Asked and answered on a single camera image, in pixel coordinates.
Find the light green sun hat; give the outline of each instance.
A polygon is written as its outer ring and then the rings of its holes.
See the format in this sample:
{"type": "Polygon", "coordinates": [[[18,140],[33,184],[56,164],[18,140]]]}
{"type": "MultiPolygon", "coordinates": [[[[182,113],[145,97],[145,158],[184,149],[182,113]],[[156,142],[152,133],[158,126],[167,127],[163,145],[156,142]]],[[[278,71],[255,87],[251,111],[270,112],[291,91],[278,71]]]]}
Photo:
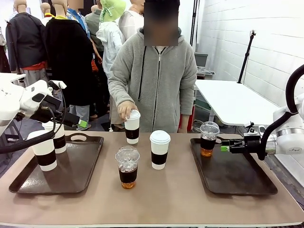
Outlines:
{"type": "Polygon", "coordinates": [[[103,9],[100,14],[101,22],[114,21],[122,16],[126,2],[124,0],[101,0],[103,9]]]}

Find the blue patterned shirt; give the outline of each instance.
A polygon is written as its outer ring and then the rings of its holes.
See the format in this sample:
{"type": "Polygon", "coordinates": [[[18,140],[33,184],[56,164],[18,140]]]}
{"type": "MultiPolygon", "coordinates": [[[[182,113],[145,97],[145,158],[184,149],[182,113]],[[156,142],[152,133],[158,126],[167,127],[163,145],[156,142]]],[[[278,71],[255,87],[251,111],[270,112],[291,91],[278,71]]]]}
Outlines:
{"type": "Polygon", "coordinates": [[[84,16],[81,15],[80,11],[77,12],[74,9],[67,9],[67,13],[66,13],[66,18],[69,20],[76,20],[78,21],[78,23],[81,25],[81,27],[84,29],[84,31],[86,32],[86,35],[88,38],[90,38],[90,30],[86,24],[86,19],[84,16]]]}

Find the white paper cup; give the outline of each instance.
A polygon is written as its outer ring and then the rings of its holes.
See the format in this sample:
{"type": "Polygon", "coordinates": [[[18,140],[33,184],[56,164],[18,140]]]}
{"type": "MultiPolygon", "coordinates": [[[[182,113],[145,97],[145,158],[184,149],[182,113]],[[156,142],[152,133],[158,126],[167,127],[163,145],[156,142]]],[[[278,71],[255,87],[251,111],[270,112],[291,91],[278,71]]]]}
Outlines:
{"type": "Polygon", "coordinates": [[[152,167],[156,170],[165,168],[171,137],[165,131],[155,131],[150,135],[152,167]]]}
{"type": "Polygon", "coordinates": [[[130,118],[124,123],[125,135],[129,144],[137,144],[139,141],[139,119],[141,114],[137,110],[132,110],[130,118]]]}
{"type": "MultiPolygon", "coordinates": [[[[43,128],[47,131],[52,131],[53,125],[54,122],[52,121],[42,124],[43,128]]],[[[59,126],[60,124],[56,123],[55,131],[57,131],[59,126]]],[[[59,131],[55,134],[55,137],[53,138],[56,153],[63,153],[67,150],[65,136],[65,129],[63,125],[61,125],[59,131]]]]}
{"type": "MultiPolygon", "coordinates": [[[[28,135],[28,140],[36,138],[48,132],[49,131],[47,130],[32,132],[28,135]]],[[[32,149],[42,171],[51,171],[56,168],[56,153],[52,139],[33,145],[32,149]]]]}

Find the fleece jacket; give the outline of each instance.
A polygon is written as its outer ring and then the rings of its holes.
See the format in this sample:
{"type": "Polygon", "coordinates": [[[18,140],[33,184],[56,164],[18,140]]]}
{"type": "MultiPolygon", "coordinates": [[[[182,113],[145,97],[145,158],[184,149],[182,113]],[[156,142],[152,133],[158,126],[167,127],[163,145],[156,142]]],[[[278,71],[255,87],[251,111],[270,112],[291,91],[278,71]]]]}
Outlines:
{"type": "Polygon", "coordinates": [[[178,46],[144,45],[144,30],[129,38],[111,67],[109,91],[119,106],[136,104],[140,131],[176,133],[180,115],[191,115],[197,67],[192,47],[181,36],[178,46]]]}

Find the table leg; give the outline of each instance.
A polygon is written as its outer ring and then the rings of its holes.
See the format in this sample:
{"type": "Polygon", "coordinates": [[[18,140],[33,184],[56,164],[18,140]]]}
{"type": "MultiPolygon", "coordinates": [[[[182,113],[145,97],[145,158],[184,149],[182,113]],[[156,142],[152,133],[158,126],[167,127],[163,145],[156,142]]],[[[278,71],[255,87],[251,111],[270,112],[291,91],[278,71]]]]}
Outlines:
{"type": "Polygon", "coordinates": [[[209,121],[212,121],[212,122],[214,121],[214,110],[213,109],[210,110],[209,121]]]}

